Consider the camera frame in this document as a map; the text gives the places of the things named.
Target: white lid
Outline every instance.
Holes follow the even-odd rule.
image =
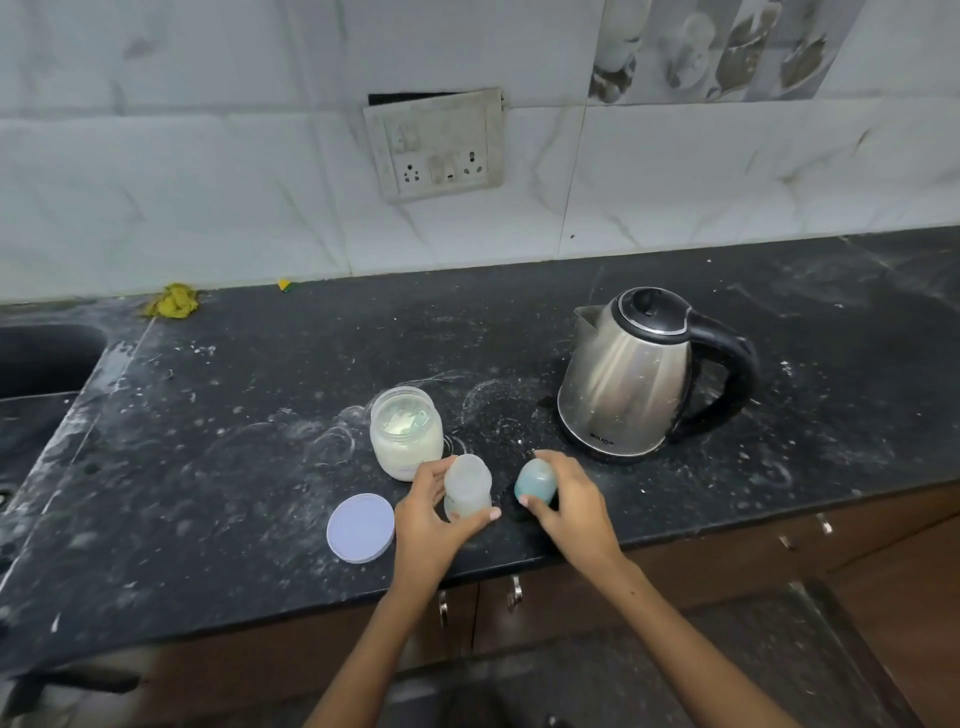
[[[366,564],[394,539],[394,509],[384,497],[361,493],[336,507],[326,524],[326,542],[348,564]]]

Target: person's left hand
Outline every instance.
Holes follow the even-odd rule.
[[[455,523],[447,523],[437,515],[434,508],[445,494],[444,473],[456,459],[456,455],[450,455],[422,463],[409,495],[396,505],[396,560],[391,590],[424,603],[437,591],[460,547],[500,518],[499,508],[484,508]]]

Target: plastic bottle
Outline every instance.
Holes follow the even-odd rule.
[[[490,508],[493,478],[486,463],[476,455],[461,455],[444,476],[444,511],[450,522]]]
[[[544,503],[549,503],[556,494],[557,476],[545,460],[534,458],[520,469],[514,485],[517,499],[520,496],[536,496]]]

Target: kettle handle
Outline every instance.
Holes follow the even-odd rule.
[[[750,400],[760,377],[756,350],[745,337],[696,311],[690,311],[687,326],[695,365],[687,392],[692,391],[700,369],[696,363],[703,359],[726,369],[727,381],[716,400],[699,412],[681,416],[670,433],[674,441],[709,432],[729,420]]]

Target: hand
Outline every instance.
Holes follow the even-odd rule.
[[[437,591],[460,547],[500,518],[499,508],[484,508],[455,523],[447,523],[437,515],[434,508],[446,492],[444,474],[456,459],[456,455],[450,455],[422,463],[409,495],[396,505],[396,560],[391,590],[424,604]]]
[[[534,496],[520,496],[520,502],[537,517],[566,560],[585,577],[593,579],[599,571],[615,568],[623,554],[600,489],[574,458],[550,449],[534,454],[546,461],[557,476],[560,510],[553,510]]]

